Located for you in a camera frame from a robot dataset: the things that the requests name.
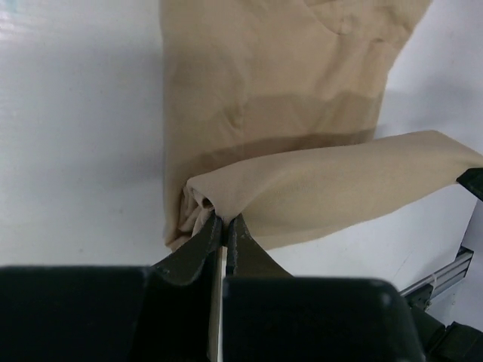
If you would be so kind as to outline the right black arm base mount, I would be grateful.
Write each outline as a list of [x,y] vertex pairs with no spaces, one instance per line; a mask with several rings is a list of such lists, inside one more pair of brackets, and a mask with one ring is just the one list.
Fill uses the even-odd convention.
[[431,284],[405,296],[423,346],[426,361],[482,362],[482,331],[453,322],[445,326],[427,313]]

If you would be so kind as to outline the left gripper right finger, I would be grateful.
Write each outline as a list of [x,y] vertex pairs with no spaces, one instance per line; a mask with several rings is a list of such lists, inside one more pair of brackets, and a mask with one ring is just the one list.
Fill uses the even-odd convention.
[[223,280],[225,361],[423,361],[405,299],[371,278],[302,278],[229,224]]

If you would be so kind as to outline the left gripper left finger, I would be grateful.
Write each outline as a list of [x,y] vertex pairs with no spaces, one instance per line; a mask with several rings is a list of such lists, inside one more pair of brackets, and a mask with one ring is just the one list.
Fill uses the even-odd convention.
[[223,225],[151,266],[6,266],[3,361],[215,361]]

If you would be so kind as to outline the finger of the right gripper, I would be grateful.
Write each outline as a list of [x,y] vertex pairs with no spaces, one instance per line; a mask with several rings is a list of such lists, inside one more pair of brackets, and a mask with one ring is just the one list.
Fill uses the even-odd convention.
[[459,177],[457,177],[457,183],[463,188],[469,191],[477,199],[483,201],[483,168],[474,167],[469,168]]

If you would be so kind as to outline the beige t shirt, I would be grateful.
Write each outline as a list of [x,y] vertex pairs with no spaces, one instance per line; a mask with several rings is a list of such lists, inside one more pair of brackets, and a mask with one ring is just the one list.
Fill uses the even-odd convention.
[[163,1],[165,244],[215,213],[265,248],[450,186],[482,156],[435,130],[374,138],[427,1]]

